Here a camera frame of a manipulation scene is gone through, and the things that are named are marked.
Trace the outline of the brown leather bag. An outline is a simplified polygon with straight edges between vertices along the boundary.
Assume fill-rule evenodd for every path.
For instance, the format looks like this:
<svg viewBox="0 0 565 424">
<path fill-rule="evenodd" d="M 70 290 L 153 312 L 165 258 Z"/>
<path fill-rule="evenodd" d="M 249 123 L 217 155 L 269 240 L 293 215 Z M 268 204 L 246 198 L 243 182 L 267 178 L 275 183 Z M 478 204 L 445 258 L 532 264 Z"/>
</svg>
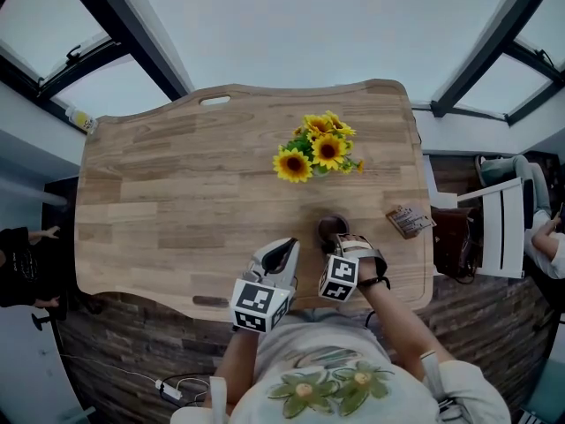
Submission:
<svg viewBox="0 0 565 424">
<path fill-rule="evenodd" d="M 432 207 L 433 261 L 439 274 L 459 284 L 474 281 L 478 268 L 483 218 L 478 208 Z"/>
</svg>

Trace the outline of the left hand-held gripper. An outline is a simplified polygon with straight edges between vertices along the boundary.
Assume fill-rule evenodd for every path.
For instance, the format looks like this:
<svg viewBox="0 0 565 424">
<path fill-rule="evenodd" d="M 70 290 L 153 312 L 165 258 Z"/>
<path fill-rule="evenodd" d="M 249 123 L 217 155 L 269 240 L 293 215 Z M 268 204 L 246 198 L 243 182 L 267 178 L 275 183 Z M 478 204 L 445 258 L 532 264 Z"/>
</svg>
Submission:
<svg viewBox="0 0 565 424">
<path fill-rule="evenodd" d="M 299 251 L 296 238 L 281 238 L 252 255 L 248 270 L 235 282 L 230 301 L 235 327 L 268 333 L 289 312 Z"/>
</svg>

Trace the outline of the yellow label bottle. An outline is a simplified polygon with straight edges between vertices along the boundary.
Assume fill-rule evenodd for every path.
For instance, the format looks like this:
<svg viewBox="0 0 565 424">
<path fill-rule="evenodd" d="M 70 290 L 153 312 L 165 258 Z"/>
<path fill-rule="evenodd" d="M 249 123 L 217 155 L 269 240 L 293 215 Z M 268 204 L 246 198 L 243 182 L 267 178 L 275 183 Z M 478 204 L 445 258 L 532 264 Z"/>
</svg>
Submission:
<svg viewBox="0 0 565 424">
<path fill-rule="evenodd" d="M 86 133 L 93 133 L 97 128 L 98 122 L 94 117 L 91 117 L 85 111 L 77 110 L 73 106 L 66 109 L 65 115 L 71 123 Z"/>
</svg>

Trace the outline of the person's floral print shirt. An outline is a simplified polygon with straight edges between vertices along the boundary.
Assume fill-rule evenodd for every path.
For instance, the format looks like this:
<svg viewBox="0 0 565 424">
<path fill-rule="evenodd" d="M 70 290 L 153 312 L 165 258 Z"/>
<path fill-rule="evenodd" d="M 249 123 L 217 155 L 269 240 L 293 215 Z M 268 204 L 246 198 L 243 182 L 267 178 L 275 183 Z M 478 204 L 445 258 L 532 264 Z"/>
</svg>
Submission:
<svg viewBox="0 0 565 424">
<path fill-rule="evenodd" d="M 509 409 L 467 362 L 421 357 L 422 381 L 368 330 L 280 323 L 259 343 L 254 385 L 225 424 L 511 424 Z"/>
</svg>

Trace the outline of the purple tape roll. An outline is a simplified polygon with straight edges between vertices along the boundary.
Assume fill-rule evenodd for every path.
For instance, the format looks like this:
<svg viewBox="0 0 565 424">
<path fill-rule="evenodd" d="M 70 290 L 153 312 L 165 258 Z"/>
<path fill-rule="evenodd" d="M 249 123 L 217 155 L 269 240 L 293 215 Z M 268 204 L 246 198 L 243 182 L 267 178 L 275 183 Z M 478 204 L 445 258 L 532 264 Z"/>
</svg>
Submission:
<svg viewBox="0 0 565 424">
<path fill-rule="evenodd" d="M 349 232 L 350 226 L 344 217 L 340 215 L 330 215 L 322 217 L 317 226 L 317 236 L 322 252 L 323 239 L 326 239 L 329 235 L 347 234 Z"/>
</svg>

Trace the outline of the person's left forearm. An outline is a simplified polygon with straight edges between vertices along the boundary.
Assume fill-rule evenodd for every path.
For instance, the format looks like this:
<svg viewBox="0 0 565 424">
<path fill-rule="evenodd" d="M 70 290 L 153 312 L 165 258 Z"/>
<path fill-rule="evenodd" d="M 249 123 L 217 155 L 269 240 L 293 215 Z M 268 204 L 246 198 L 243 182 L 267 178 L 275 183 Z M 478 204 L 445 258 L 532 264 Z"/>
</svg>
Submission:
<svg viewBox="0 0 565 424">
<path fill-rule="evenodd" d="M 231 416 L 237 404 L 254 385 L 254 370 L 260 340 L 264 336 L 248 329 L 238 329 L 231 337 L 216 377 L 226 382 L 226 413 Z"/>
</svg>

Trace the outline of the white power strip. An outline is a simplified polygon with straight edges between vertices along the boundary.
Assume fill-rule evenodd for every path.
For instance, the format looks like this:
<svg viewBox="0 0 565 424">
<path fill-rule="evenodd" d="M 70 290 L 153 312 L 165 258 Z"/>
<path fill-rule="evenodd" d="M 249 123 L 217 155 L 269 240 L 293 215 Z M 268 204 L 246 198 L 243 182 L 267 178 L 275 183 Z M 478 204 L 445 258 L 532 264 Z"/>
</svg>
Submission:
<svg viewBox="0 0 565 424">
<path fill-rule="evenodd" d="M 154 386 L 158 389 L 161 395 L 164 395 L 167 398 L 174 399 L 176 401 L 180 401 L 182 398 L 182 392 L 179 391 L 177 388 L 174 388 L 167 384 L 162 380 L 156 380 L 154 382 Z"/>
</svg>

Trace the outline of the black framed window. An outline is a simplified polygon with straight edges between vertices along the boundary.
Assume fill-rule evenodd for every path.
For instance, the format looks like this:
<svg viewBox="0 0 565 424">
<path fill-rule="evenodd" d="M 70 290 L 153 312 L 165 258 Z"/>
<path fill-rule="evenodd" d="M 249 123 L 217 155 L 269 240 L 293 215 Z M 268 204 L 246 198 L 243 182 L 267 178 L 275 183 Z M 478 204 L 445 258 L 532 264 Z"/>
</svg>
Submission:
<svg viewBox="0 0 565 424">
<path fill-rule="evenodd" d="M 0 0 L 0 85 L 66 122 L 151 110 L 190 94 L 177 0 Z"/>
<path fill-rule="evenodd" d="M 436 118 L 447 115 L 482 117 L 513 126 L 548 103 L 565 89 L 565 63 L 558 66 L 543 49 L 536 49 L 518 36 L 544 0 L 501 0 L 471 53 L 453 78 L 428 104 Z M 502 57 L 516 61 L 546 79 L 546 84 L 509 113 L 460 107 L 458 103 L 478 84 Z"/>
</svg>

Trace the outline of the person's right forearm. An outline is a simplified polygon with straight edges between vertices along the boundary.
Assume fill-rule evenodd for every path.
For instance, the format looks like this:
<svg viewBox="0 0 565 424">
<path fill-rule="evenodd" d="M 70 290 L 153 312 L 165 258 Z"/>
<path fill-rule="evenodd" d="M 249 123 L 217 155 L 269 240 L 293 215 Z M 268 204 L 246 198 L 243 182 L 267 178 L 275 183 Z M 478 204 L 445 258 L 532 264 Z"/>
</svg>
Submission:
<svg viewBox="0 0 565 424">
<path fill-rule="evenodd" d="M 440 363 L 455 360 L 430 329 L 387 287 L 383 278 L 363 280 L 358 286 L 375 312 L 383 334 L 403 368 L 422 381 L 425 370 L 421 357 L 434 352 Z"/>
</svg>

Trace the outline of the person's grey trousers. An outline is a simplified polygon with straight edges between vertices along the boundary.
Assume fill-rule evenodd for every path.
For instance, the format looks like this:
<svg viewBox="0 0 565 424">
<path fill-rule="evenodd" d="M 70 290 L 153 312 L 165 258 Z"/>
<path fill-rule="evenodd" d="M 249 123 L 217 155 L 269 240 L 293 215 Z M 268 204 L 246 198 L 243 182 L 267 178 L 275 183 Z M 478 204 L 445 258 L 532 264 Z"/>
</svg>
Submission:
<svg viewBox="0 0 565 424">
<path fill-rule="evenodd" d="M 293 322 L 308 322 L 308 323 L 331 323 L 335 325 L 343 326 L 353 326 L 364 328 L 361 322 L 340 313 L 337 309 L 326 307 L 326 308 L 312 308 L 305 310 L 290 311 L 286 318 L 292 320 Z"/>
</svg>

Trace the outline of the sunflower bouquet in vase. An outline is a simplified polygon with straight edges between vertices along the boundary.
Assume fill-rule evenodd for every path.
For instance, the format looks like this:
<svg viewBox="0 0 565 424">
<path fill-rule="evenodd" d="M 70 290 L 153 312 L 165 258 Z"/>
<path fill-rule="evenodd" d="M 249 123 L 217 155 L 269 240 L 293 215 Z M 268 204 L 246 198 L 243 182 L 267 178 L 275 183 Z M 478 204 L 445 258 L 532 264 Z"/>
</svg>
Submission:
<svg viewBox="0 0 565 424">
<path fill-rule="evenodd" d="M 306 114 L 293 138 L 280 145 L 273 157 L 277 177 L 293 184 L 324 177 L 332 171 L 362 173 L 364 162 L 352 158 L 353 137 L 357 132 L 334 112 Z"/>
</svg>

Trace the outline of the white slatted chair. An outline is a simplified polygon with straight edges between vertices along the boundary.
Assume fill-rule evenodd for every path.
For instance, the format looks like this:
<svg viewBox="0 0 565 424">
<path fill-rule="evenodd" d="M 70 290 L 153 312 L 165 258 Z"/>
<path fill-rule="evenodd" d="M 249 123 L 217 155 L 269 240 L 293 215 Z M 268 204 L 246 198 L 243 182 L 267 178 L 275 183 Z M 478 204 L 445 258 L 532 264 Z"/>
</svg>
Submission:
<svg viewBox="0 0 565 424">
<path fill-rule="evenodd" d="M 437 191 L 429 157 L 424 157 L 431 209 L 478 208 L 483 218 L 481 248 L 476 275 L 521 279 L 524 277 L 524 195 L 531 183 L 521 178 L 465 195 Z"/>
</svg>

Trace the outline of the wooden card holder block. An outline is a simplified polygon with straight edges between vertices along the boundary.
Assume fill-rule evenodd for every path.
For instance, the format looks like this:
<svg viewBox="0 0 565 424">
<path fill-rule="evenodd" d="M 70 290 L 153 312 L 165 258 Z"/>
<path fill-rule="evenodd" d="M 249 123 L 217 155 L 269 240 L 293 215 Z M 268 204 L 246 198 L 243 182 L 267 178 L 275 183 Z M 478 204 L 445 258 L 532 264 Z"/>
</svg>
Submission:
<svg viewBox="0 0 565 424">
<path fill-rule="evenodd" d="M 385 217 L 404 239 L 414 239 L 424 229 L 436 225 L 429 215 L 416 206 L 397 205 L 390 209 Z"/>
</svg>

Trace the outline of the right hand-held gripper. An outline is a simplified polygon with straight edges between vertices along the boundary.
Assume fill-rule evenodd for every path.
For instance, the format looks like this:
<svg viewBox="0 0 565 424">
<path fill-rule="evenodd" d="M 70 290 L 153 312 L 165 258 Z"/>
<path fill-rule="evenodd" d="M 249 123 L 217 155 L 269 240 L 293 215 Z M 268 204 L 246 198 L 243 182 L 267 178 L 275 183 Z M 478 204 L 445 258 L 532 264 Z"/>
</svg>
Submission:
<svg viewBox="0 0 565 424">
<path fill-rule="evenodd" d="M 387 263 L 364 237 L 329 235 L 323 239 L 323 252 L 330 255 L 319 282 L 319 296 L 323 299 L 346 302 L 358 286 L 359 262 L 365 258 L 374 261 L 378 282 L 388 284 Z"/>
</svg>

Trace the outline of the grey pole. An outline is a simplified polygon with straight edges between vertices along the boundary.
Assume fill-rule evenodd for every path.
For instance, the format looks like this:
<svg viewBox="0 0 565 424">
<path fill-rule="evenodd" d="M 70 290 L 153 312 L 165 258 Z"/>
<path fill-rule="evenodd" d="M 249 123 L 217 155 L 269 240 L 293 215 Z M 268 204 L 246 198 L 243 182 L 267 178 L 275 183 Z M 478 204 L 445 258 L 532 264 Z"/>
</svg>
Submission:
<svg viewBox="0 0 565 424">
<path fill-rule="evenodd" d="M 5 178 L 0 178 L 0 191 L 13 193 L 20 197 L 26 197 L 52 206 L 64 207 L 68 204 L 68 200 L 62 196 L 36 190 L 30 186 L 22 185 Z"/>
</svg>

